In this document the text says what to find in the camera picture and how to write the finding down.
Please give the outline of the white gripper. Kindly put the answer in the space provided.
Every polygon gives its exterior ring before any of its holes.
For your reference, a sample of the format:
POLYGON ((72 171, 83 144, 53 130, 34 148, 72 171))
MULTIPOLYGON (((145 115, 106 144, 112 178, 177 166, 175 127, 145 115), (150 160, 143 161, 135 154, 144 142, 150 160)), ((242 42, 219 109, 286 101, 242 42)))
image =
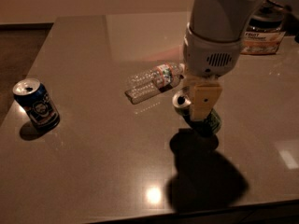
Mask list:
POLYGON ((222 86, 217 79, 235 68, 241 51, 241 40, 234 42, 209 41, 197 35, 188 24, 184 36, 183 58, 189 74, 182 79, 182 89, 191 96, 192 121, 205 119, 221 96, 222 86))

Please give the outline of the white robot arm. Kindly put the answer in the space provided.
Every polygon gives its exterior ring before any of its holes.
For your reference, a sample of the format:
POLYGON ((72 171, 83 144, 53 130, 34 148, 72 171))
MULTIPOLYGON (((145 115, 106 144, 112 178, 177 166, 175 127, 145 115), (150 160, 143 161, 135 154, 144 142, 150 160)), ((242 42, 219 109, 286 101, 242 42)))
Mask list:
MULTIPOLYGON (((264 0, 194 0, 183 55, 191 120, 205 119, 217 103, 218 78, 235 68, 249 19, 264 0)), ((299 9, 298 0, 273 0, 299 9)))

